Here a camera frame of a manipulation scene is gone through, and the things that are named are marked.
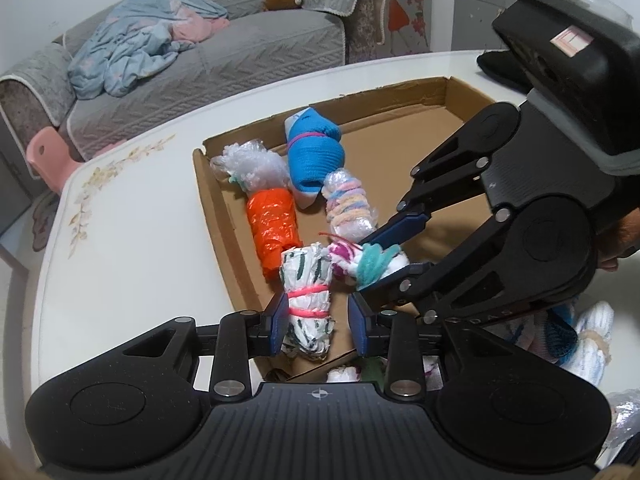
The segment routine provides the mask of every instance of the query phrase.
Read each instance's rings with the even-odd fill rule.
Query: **blue rolled cloth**
[[[289,175],[300,209],[315,202],[324,178],[344,166],[340,128],[313,108],[305,108],[285,120]]]

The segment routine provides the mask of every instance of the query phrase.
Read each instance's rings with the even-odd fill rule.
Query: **human hand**
[[[617,224],[598,235],[598,267],[618,270],[618,257],[640,241],[640,209],[634,209]]]

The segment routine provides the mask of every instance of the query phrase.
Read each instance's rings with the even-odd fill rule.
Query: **rug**
[[[33,251],[39,252],[47,246],[49,234],[56,218],[56,211],[60,197],[53,192],[48,192],[40,197],[40,200],[33,209]]]

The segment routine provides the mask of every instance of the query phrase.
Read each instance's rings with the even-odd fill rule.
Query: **orange plastic bag roll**
[[[246,204],[255,251],[267,280],[278,277],[283,251],[302,247],[293,195],[281,187],[256,192]]]

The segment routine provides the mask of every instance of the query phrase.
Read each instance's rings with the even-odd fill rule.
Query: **gray sofa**
[[[76,100],[66,76],[72,56],[113,7],[12,67],[0,77],[0,112],[20,150],[52,125],[74,158],[88,160],[109,144],[233,94],[373,59],[383,41],[384,0],[303,0],[302,9],[275,12],[262,12],[264,0],[213,1],[227,8],[231,24],[121,98],[103,93]]]

